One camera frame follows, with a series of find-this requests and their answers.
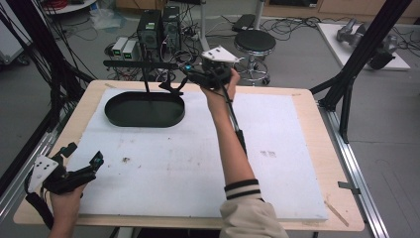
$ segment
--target plastic bag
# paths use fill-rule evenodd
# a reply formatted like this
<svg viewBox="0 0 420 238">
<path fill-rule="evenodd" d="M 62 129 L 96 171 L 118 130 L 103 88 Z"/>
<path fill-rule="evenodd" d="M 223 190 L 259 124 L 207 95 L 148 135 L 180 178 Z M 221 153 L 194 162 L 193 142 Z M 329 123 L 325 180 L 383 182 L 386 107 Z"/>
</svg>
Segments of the plastic bag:
<svg viewBox="0 0 420 238">
<path fill-rule="evenodd" d="M 90 11 L 90 19 L 93 22 L 93 28 L 96 30 L 106 28 L 120 28 L 121 19 L 114 18 L 114 12 L 111 9 L 95 9 Z"/>
</svg>

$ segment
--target gray floor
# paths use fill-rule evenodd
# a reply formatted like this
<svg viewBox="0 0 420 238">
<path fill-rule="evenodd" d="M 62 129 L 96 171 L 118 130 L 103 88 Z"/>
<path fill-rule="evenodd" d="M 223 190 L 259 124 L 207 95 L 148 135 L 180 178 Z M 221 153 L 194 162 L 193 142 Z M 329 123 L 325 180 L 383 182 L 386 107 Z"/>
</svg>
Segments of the gray floor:
<svg viewBox="0 0 420 238">
<path fill-rule="evenodd" d="M 65 17 L 66 24 L 82 22 L 88 13 Z M 222 18 L 209 20 L 211 29 Z M 73 50 L 98 78 L 112 71 L 103 66 L 104 49 L 118 36 L 132 35 L 137 21 L 124 20 L 123 28 L 99 30 L 90 23 L 77 26 L 69 38 Z M 228 34 L 228 24 L 218 25 L 214 34 Z M 400 27 L 401 32 L 419 28 Z M 211 46 L 221 45 L 233 54 L 233 39 L 209 38 Z M 349 139 L 367 185 L 390 237 L 420 237 L 420 60 L 408 51 L 398 51 L 411 66 L 408 71 L 363 70 L 354 86 Z M 336 75 L 340 66 L 321 34 L 304 28 L 293 32 L 289 41 L 277 42 L 275 52 L 265 60 L 271 87 L 311 88 Z M 323 97 L 325 92 L 315 95 Z M 10 165 L 49 110 L 49 88 L 35 67 L 10 65 L 0 72 L 0 175 Z M 13 223 L 13 207 L 0 224 L 0 237 L 47 237 L 43 226 Z M 111 227 L 77 227 L 74 237 L 107 237 Z M 311 237 L 310 232 L 290 231 L 290 237 Z M 371 237 L 363 232 L 323 232 L 319 237 Z"/>
</svg>

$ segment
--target white board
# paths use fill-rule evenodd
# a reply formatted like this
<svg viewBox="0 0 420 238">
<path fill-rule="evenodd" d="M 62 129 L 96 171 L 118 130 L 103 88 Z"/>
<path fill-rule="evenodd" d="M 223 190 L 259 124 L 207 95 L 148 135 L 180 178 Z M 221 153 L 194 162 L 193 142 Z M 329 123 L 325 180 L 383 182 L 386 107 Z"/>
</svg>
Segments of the white board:
<svg viewBox="0 0 420 238">
<path fill-rule="evenodd" d="M 202 92 L 185 92 L 185 116 L 170 128 L 123 128 L 104 113 L 124 92 L 107 89 L 67 167 L 105 163 L 84 192 L 80 213 L 220 217 L 226 200 L 215 128 Z M 234 109 L 262 197 L 280 219 L 325 220 L 327 212 L 292 98 L 237 94 Z"/>
<path fill-rule="evenodd" d="M 326 23 L 318 23 L 318 28 L 322 33 L 322 36 L 327 41 L 328 46 L 330 47 L 331 51 L 333 52 L 335 58 L 340 63 L 341 66 L 346 64 L 347 60 L 349 60 L 350 55 L 353 52 L 353 48 L 347 42 L 338 42 L 337 31 L 342 29 L 346 24 L 326 24 Z M 353 33 L 357 30 L 359 25 L 353 26 Z M 383 70 L 408 70 L 410 66 L 402 59 L 397 53 L 392 54 L 395 59 L 389 62 Z"/>
</svg>

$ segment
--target wooden table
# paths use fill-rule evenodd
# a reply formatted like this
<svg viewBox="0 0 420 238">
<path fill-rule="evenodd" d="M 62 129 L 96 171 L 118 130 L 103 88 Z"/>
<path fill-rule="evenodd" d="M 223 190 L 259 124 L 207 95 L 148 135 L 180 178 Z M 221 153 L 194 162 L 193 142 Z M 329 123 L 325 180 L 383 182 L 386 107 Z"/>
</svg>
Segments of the wooden table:
<svg viewBox="0 0 420 238">
<path fill-rule="evenodd" d="M 96 80 L 89 84 L 86 92 L 71 115 L 64 130 L 55 143 L 52 154 L 71 142 L 80 141 L 91 116 L 96 110 L 103 92 L 107 88 L 144 89 L 141 82 Z M 150 83 L 151 90 L 159 89 L 158 83 Z M 183 91 L 199 91 L 195 84 L 186 84 Z M 314 170 L 323 192 L 328 212 L 327 221 L 281 222 L 286 230 L 308 231 L 362 231 L 365 227 L 352 192 L 338 187 L 338 181 L 347 181 L 333 143 L 307 89 L 238 86 L 237 92 L 291 95 L 305 137 Z M 44 224 L 35 209 L 24 200 L 14 216 L 19 224 Z M 220 229 L 220 218 L 145 217 L 115 215 L 79 216 L 78 225 L 128 226 L 128 227 L 172 227 Z"/>
</svg>

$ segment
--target black oval tray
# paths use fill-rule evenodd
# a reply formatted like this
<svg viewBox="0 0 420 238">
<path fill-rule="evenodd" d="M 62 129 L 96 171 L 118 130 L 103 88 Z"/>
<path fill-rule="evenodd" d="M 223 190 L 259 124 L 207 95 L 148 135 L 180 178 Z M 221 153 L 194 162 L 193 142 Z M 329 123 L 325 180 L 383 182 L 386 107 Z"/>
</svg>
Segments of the black oval tray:
<svg viewBox="0 0 420 238">
<path fill-rule="evenodd" d="M 164 92 L 128 91 L 106 103 L 108 120 L 120 127 L 171 127 L 182 120 L 182 98 Z"/>
</svg>

